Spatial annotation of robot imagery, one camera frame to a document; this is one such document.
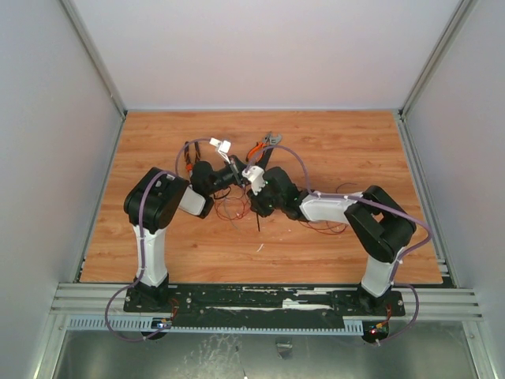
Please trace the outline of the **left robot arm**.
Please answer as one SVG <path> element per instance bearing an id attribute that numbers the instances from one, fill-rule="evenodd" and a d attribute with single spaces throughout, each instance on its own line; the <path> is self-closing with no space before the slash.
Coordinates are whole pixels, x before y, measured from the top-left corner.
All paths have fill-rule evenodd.
<path id="1" fill-rule="evenodd" d="M 127 195 L 123 208 L 137 240 L 138 268 L 127 290 L 124 311 L 161 311 L 170 300 L 169 272 L 165 262 L 168 226 L 176 211 L 201 219 L 215 204 L 214 195 L 230 186 L 243 186 L 246 164 L 236 156 L 219 170 L 208 161 L 189 169 L 189 179 L 153 167 Z"/>

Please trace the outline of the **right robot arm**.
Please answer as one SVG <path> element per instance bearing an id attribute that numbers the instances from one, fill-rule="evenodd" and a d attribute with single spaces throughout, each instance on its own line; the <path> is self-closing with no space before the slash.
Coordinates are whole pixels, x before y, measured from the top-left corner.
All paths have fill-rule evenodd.
<path id="1" fill-rule="evenodd" d="M 358 305 L 376 314 L 387 304 L 391 275 L 398 256 L 410 244 L 417 227 L 413 219 L 379 186 L 352 194 L 329 194 L 298 189 L 280 167 L 245 168 L 251 209 L 261 217 L 279 210 L 302 223 L 332 222 L 349 226 L 368 254 L 365 274 L 357 289 Z"/>

